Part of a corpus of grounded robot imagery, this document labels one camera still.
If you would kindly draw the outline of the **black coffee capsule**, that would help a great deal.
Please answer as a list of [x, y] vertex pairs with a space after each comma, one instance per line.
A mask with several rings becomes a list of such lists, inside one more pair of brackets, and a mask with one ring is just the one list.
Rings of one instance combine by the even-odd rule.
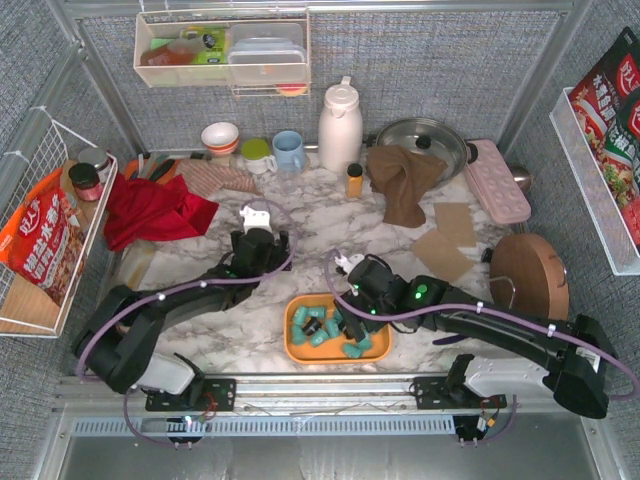
[[302, 331], [307, 337], [313, 336], [316, 332], [323, 327], [322, 321], [318, 317], [310, 317], [309, 320], [302, 326]]

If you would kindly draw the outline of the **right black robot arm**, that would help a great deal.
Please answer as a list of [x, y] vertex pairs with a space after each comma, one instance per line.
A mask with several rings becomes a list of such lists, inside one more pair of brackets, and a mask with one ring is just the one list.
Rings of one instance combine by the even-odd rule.
[[606, 366], [615, 361], [616, 353], [596, 319], [579, 315], [566, 322], [518, 316], [484, 304], [444, 280], [419, 275], [407, 281], [372, 254], [333, 253], [328, 261], [349, 284], [334, 303], [356, 339], [385, 323], [404, 333], [426, 329], [477, 339], [539, 367], [543, 390], [566, 410], [592, 419], [607, 415]]

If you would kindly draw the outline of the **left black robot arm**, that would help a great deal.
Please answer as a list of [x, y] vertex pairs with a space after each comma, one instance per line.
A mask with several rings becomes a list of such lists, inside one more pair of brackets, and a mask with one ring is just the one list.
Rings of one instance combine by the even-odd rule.
[[180, 355], [155, 351], [166, 329], [248, 299], [259, 284], [290, 267], [290, 237], [264, 228], [234, 231], [232, 250], [203, 275], [165, 290], [113, 287], [76, 337], [76, 374], [93, 372], [114, 392], [142, 387], [179, 396], [201, 372]]

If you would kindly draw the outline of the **brown cloth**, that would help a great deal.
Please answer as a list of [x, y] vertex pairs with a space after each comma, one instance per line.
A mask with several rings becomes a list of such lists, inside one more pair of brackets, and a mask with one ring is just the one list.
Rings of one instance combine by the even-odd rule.
[[419, 202], [446, 168], [444, 160], [400, 145], [369, 147], [366, 172], [372, 190], [385, 198], [383, 222], [405, 228], [423, 225], [426, 216]]

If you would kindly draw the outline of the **orange plastic tray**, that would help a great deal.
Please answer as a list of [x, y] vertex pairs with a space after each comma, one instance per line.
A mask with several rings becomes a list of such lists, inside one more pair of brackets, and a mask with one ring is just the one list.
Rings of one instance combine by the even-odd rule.
[[324, 306], [327, 309], [327, 317], [320, 319], [323, 323], [321, 330], [325, 330], [327, 319], [333, 318], [336, 310], [333, 303], [334, 297], [329, 293], [307, 294], [293, 298], [286, 307], [284, 313], [284, 346], [289, 357], [300, 364], [347, 364], [347, 363], [374, 363], [383, 359], [392, 349], [393, 333], [388, 325], [384, 325], [377, 333], [371, 333], [368, 337], [372, 341], [372, 348], [362, 354], [358, 359], [347, 358], [342, 351], [344, 343], [355, 344], [355, 340], [346, 338], [343, 332], [337, 338], [330, 338], [318, 347], [312, 347], [310, 338], [303, 331], [302, 326], [294, 325], [292, 317], [299, 306], [315, 307]]

